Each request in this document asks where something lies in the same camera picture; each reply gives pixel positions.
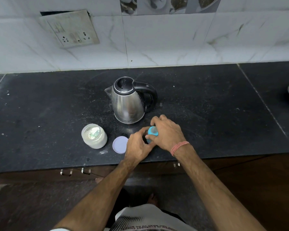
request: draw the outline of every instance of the blue bottle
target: blue bottle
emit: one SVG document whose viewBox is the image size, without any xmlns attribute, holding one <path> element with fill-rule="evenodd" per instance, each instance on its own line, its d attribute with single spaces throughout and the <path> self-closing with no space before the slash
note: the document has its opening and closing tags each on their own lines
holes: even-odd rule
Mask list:
<svg viewBox="0 0 289 231">
<path fill-rule="evenodd" d="M 158 136 L 158 129 L 156 128 L 156 126 L 151 126 L 148 130 L 148 135 L 155 135 Z"/>
</svg>

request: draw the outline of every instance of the kettle base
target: kettle base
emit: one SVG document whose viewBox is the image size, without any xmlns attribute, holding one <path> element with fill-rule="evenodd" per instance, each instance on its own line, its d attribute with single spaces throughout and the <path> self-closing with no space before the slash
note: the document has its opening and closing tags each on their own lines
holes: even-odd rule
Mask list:
<svg viewBox="0 0 289 231">
<path fill-rule="evenodd" d="M 135 121 L 135 122 L 124 122 L 124 121 L 119 120 L 119 119 L 116 117 L 115 114 L 113 114 L 113 115 L 115 116 L 115 118 L 116 118 L 119 122 L 124 123 L 124 124 L 134 124 L 134 123 L 136 123 L 136 122 L 139 122 L 139 121 L 140 121 L 141 119 L 143 119 L 143 117 L 145 116 L 145 114 L 143 114 L 143 116 L 142 116 L 139 120 L 137 120 L 137 121 Z"/>
</svg>

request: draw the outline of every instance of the hand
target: hand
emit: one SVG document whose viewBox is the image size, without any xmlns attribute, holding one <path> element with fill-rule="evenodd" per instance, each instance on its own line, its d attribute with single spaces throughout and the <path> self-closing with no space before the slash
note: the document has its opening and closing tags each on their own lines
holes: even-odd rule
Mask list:
<svg viewBox="0 0 289 231">
<path fill-rule="evenodd" d="M 161 115 L 160 118 L 153 117 L 151 126 L 154 125 L 158 129 L 158 136 L 146 135 L 145 138 L 155 142 L 160 148 L 170 152 L 174 145 L 186 141 L 181 127 L 165 115 Z"/>
<path fill-rule="evenodd" d="M 148 131 L 150 127 L 143 127 L 140 131 L 131 134 L 127 141 L 125 158 L 132 160 L 136 164 L 139 164 L 144 158 L 148 156 L 153 147 L 156 146 L 154 142 L 146 144 L 142 140 L 142 136 Z"/>
</svg>

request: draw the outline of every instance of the drawer handle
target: drawer handle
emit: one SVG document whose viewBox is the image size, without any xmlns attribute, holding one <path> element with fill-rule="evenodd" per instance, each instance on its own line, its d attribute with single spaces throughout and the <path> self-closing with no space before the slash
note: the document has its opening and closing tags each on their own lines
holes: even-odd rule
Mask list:
<svg viewBox="0 0 289 231">
<path fill-rule="evenodd" d="M 71 170 L 70 170 L 70 174 L 64 174 L 64 173 L 63 173 L 63 169 L 62 169 L 61 172 L 60 172 L 60 175 L 62 175 L 62 176 L 69 176 L 69 177 L 70 177 L 70 176 L 72 176 L 72 173 L 73 173 L 73 170 L 71 169 Z"/>
<path fill-rule="evenodd" d="M 91 174 L 91 169 L 88 169 L 88 172 L 85 172 L 85 168 L 81 168 L 81 173 L 90 175 Z"/>
</svg>

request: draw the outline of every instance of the kettle spout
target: kettle spout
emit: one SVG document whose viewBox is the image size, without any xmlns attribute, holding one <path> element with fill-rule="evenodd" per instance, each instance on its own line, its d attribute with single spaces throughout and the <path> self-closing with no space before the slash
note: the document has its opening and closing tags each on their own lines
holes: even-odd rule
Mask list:
<svg viewBox="0 0 289 231">
<path fill-rule="evenodd" d="M 112 86 L 106 88 L 104 91 L 107 93 L 107 95 L 111 98 L 111 90 L 112 90 Z"/>
</svg>

